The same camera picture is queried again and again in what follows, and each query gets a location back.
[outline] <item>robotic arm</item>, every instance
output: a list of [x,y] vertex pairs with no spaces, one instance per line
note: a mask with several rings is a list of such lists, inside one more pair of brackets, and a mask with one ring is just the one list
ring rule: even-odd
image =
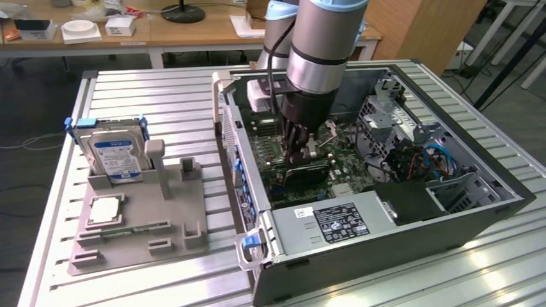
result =
[[[300,0],[295,15],[293,3],[269,2],[257,68],[284,68],[287,63],[285,87],[291,90],[283,90],[279,110],[291,164],[307,160],[309,138],[316,138],[327,120],[355,40],[360,38],[366,6],[367,0]],[[285,8],[283,13],[275,13],[279,8]],[[293,18],[293,29],[284,33]],[[276,96],[269,95],[271,105],[276,104]]]

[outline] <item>motherboard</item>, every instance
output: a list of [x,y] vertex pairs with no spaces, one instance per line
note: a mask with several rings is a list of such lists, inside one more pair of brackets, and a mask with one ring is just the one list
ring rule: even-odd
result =
[[328,120],[319,128],[311,162],[291,166],[275,118],[255,115],[249,122],[249,144],[272,208],[356,194],[375,185],[366,161],[355,150],[351,124]]

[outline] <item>warning label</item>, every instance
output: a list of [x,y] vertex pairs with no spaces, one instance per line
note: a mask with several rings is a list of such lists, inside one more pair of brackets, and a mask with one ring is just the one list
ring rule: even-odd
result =
[[353,203],[313,211],[325,242],[335,243],[367,235],[370,230]]

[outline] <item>white plastic lid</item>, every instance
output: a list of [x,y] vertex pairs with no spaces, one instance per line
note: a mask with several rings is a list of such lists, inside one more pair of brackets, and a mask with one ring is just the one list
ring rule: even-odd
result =
[[86,20],[72,20],[62,24],[62,31],[70,35],[88,35],[95,32],[95,23]]

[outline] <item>table leg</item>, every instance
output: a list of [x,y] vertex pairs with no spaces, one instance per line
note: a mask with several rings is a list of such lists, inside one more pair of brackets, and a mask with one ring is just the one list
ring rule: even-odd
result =
[[523,81],[520,84],[520,88],[527,89],[528,86],[535,82],[538,76],[543,73],[546,70],[546,57],[542,59],[540,64],[538,64],[535,70],[530,73],[527,79]]
[[375,47],[376,47],[376,40],[368,40],[364,46],[362,46],[362,51],[360,51],[360,54],[357,55],[359,61],[370,61],[372,59]]
[[474,62],[476,61],[479,54],[482,53],[482,51],[484,50],[488,41],[492,38],[492,35],[495,35],[498,28],[500,28],[502,23],[506,20],[506,17],[508,16],[511,10],[514,9],[515,5],[510,2],[506,3],[504,8],[500,11],[500,14],[498,14],[498,17],[494,21],[494,23],[491,24],[491,27],[487,30],[486,35],[483,35],[483,38],[479,41],[479,44],[476,45],[476,48],[474,49],[474,52],[470,54],[470,57],[467,59],[466,64],[470,66],[474,64]]
[[544,6],[543,3],[538,4],[536,7],[532,9],[531,13],[527,15],[527,17],[520,22],[520,24],[519,24],[518,28],[515,29],[514,33],[510,35],[510,38],[507,39],[504,45],[502,46],[500,50],[496,52],[496,55],[495,55],[495,57],[494,57],[494,59],[491,61],[492,65],[496,65],[500,62],[502,57],[506,55],[506,52],[510,50],[510,48],[514,45],[518,37],[520,36],[523,31],[528,27],[530,22],[536,17],[536,14],[542,10],[543,6]]
[[152,63],[152,69],[163,69],[163,48],[149,48],[149,62]]

